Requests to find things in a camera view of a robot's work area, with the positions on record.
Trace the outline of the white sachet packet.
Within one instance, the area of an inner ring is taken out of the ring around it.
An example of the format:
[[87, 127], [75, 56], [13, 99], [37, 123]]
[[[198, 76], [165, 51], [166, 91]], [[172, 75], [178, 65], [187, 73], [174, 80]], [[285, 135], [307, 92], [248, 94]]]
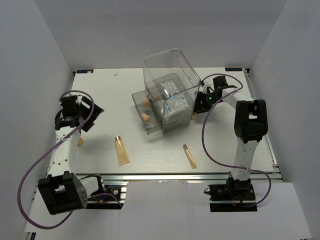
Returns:
[[164, 95], [167, 98], [169, 98], [179, 92], [175, 82], [172, 80], [163, 81], [160, 83], [160, 85], [162, 86], [163, 91], [164, 91]]
[[169, 97], [163, 104], [164, 117], [169, 118], [175, 114], [191, 108], [191, 100], [186, 94], [177, 94]]

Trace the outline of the clear plastic organizer box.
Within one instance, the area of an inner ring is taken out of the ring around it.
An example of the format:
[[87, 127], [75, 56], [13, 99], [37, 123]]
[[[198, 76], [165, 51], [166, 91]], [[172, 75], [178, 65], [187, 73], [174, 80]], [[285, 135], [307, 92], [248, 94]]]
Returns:
[[173, 48], [150, 55], [142, 71], [144, 90], [131, 96], [146, 133], [189, 125], [201, 79], [183, 52]]

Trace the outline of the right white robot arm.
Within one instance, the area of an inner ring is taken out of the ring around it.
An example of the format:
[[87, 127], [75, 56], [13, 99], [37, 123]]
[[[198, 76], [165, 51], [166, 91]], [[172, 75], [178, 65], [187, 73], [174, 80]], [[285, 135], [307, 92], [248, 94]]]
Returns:
[[205, 148], [205, 127], [210, 113], [219, 103], [227, 103], [235, 110], [234, 133], [237, 148], [233, 165], [220, 163], [209, 157], [216, 164], [231, 168], [226, 181], [226, 195], [236, 200], [247, 192], [251, 185], [250, 172], [255, 150], [268, 132], [267, 104], [263, 99], [254, 99], [242, 92], [244, 85], [229, 74], [210, 74], [205, 79], [213, 78], [213, 86], [203, 79], [201, 91], [196, 94], [193, 113], [207, 113], [201, 130], [201, 143]]

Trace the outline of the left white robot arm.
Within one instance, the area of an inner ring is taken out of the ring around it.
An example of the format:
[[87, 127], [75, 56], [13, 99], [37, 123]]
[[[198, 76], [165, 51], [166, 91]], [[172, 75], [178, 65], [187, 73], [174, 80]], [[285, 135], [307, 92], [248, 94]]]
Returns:
[[51, 215], [85, 209], [89, 198], [99, 200], [106, 187], [99, 174], [78, 178], [76, 152], [81, 133], [88, 132], [104, 110], [86, 96], [67, 94], [60, 99], [62, 109], [54, 121], [56, 147], [52, 151], [47, 175], [38, 181], [38, 189]]

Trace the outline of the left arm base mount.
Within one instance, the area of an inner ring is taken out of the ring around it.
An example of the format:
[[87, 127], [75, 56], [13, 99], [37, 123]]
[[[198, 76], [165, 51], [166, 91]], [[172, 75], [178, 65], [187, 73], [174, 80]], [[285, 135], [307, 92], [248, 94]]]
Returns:
[[76, 209], [89, 210], [121, 210], [121, 186], [106, 185], [102, 176], [91, 174], [83, 177], [76, 176], [76, 190], [79, 202]]

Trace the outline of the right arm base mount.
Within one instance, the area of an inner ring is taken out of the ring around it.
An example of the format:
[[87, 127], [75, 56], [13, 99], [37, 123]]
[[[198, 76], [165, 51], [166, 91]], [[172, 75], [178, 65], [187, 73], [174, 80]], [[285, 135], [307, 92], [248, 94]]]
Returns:
[[250, 179], [228, 177], [224, 184], [211, 184], [204, 191], [212, 213], [256, 212], [256, 195]]

